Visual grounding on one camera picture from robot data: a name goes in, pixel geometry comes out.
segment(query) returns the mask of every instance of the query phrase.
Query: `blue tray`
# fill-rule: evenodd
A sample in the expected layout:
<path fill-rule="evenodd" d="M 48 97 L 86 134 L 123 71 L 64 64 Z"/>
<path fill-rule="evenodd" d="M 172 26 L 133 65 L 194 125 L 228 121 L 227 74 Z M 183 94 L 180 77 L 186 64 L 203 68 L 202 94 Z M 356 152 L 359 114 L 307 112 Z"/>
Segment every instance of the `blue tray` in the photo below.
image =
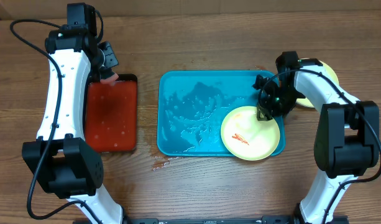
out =
<path fill-rule="evenodd" d="M 160 80 L 157 146 L 168 156 L 233 156 L 221 139 L 225 116 L 241 106 L 256 106 L 253 89 L 263 70 L 172 71 Z M 275 118 L 280 141 L 272 156 L 284 150 L 282 117 Z"/>

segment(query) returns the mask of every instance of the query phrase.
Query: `black cable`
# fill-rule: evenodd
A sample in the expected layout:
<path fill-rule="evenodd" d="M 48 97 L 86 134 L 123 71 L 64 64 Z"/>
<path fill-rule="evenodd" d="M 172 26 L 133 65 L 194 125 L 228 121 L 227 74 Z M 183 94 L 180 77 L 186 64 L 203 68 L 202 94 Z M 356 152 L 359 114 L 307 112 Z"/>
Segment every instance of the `black cable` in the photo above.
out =
<path fill-rule="evenodd" d="M 101 20 L 101 32 L 99 32 L 99 35 L 96 38 L 96 43 L 98 44 L 102 41 L 102 38 L 103 38 L 103 19 L 102 19 L 101 13 L 98 10 L 95 10 L 95 12 L 97 13 L 99 19 Z"/>
<path fill-rule="evenodd" d="M 13 21 L 11 23 L 11 25 L 9 26 L 11 32 L 13 33 L 13 35 L 15 37 L 17 37 L 20 41 L 22 41 L 23 43 L 25 43 L 28 46 L 32 47 L 36 51 L 40 52 L 42 55 L 46 56 L 53 63 L 53 66 L 55 67 L 55 69 L 56 69 L 56 71 L 58 73 L 58 96 L 57 96 L 57 103 L 56 103 L 56 108 L 55 108 L 55 114 L 53 116 L 51 133 L 49 135 L 49 138 L 48 138 L 48 141 L 47 141 L 47 145 L 45 146 L 45 149 L 44 149 L 44 151 L 43 151 L 43 153 L 41 155 L 40 161 L 37 164 L 37 167 L 36 167 L 36 169 L 34 171 L 33 179 L 32 179 L 32 182 L 30 184 L 29 194 L 27 195 L 27 212 L 29 213 L 30 217 L 32 217 L 33 219 L 43 220 L 43 219 L 49 218 L 52 215 L 62 211 L 63 209 L 69 207 L 70 205 L 79 203 L 82 207 L 85 207 L 85 209 L 87 209 L 87 211 L 96 220 L 96 222 L 98 224 L 102 224 L 102 222 L 96 217 L 96 215 L 92 211 L 92 209 L 84 201 L 81 201 L 81 200 L 74 200 L 72 202 L 68 202 L 68 203 L 62 205 L 61 207 L 55 209 L 54 211 L 52 211 L 52 212 L 50 212 L 50 213 L 48 213 L 46 215 L 42 215 L 42 216 L 38 216 L 38 215 L 34 214 L 32 209 L 31 209 L 31 201 L 32 201 L 33 193 L 34 193 L 35 183 L 37 182 L 37 178 L 38 178 L 39 173 L 40 173 L 40 168 L 41 168 L 42 164 L 44 163 L 45 158 L 47 157 L 49 147 L 51 145 L 53 136 L 55 135 L 55 131 L 56 131 L 56 128 L 57 128 L 57 125 L 58 125 L 57 124 L 57 122 L 58 122 L 58 115 L 59 115 L 60 103 L 62 101 L 62 73 L 61 73 L 61 71 L 59 69 L 59 66 L 56 63 L 56 61 L 48 53 L 46 53 L 44 50 L 40 49 L 39 47 L 35 46 L 34 44 L 31 44 L 29 41 L 23 39 L 21 36 L 19 36 L 19 34 L 16 33 L 16 31 L 14 30 L 14 26 L 15 26 L 15 24 L 18 24 L 20 22 L 38 22 L 38 23 L 41 23 L 41 24 L 46 24 L 46 25 L 50 25 L 50 26 L 53 26 L 53 27 L 57 27 L 57 28 L 60 28 L 60 26 L 58 26 L 56 24 L 53 24 L 53 23 L 50 23 L 50 22 L 40 21 L 38 19 L 19 19 L 19 20 Z"/>
<path fill-rule="evenodd" d="M 366 178 L 366 179 L 356 179 L 356 180 L 348 180 L 348 181 L 345 181 L 343 183 L 341 183 L 338 187 L 338 189 L 336 190 L 334 196 L 332 197 L 331 201 L 329 202 L 328 206 L 327 206 L 327 209 L 325 210 L 324 212 L 324 217 L 323 217 L 323 221 L 322 221 L 322 224 L 325 224 L 326 223 L 326 219 L 327 219 L 327 216 L 328 216 L 328 213 L 329 213 L 329 210 L 331 209 L 334 201 L 336 200 L 337 196 L 339 195 L 340 191 L 342 189 L 344 189 L 344 187 L 348 184 L 354 184 L 354 183 L 366 183 L 366 182 L 370 182 L 370 181 L 373 181 L 375 179 L 377 179 L 380 175 L 381 175 L 381 141 L 379 140 L 378 136 L 377 136 L 377 133 L 375 133 L 374 129 L 372 128 L 371 124 L 367 121 L 367 119 L 365 118 L 364 114 L 356 107 L 356 105 L 351 101 L 349 100 L 348 98 L 346 98 L 344 96 L 344 93 L 341 92 L 338 87 L 328 78 L 328 77 L 325 77 L 324 75 L 322 75 L 321 73 L 318 73 L 318 72 L 315 72 L 315 71 L 312 71 L 312 70 L 307 70 L 307 69 L 294 69 L 294 70 L 287 70 L 287 71 L 284 71 L 284 72 L 281 72 L 271 78 L 269 78 L 267 80 L 267 82 L 265 83 L 265 85 L 260 89 L 260 92 L 259 92 L 259 95 L 258 95 L 258 102 L 261 102 L 261 96 L 262 96 L 262 92 L 265 90 L 265 87 L 266 85 L 271 82 L 272 80 L 274 80 L 275 78 L 279 77 L 280 75 L 284 75 L 284 74 L 287 74 L 287 73 L 290 73 L 290 72 L 307 72 L 307 73 L 311 73 L 311 74 L 315 74 L 319 77 L 321 77 L 322 79 L 326 80 L 326 82 L 329 83 L 329 85 L 335 90 L 335 92 L 344 100 L 346 101 L 346 103 L 350 104 L 353 109 L 355 109 L 355 111 L 357 112 L 357 114 L 359 115 L 359 118 L 361 120 L 363 120 L 363 122 L 367 125 L 368 129 L 371 131 L 375 141 L 377 142 L 377 145 L 378 145 L 378 149 L 379 149 L 379 154 L 380 154 L 380 166 L 379 166 L 379 169 L 377 171 L 377 173 L 375 175 L 373 175 L 372 177 L 369 177 L 369 178 Z"/>

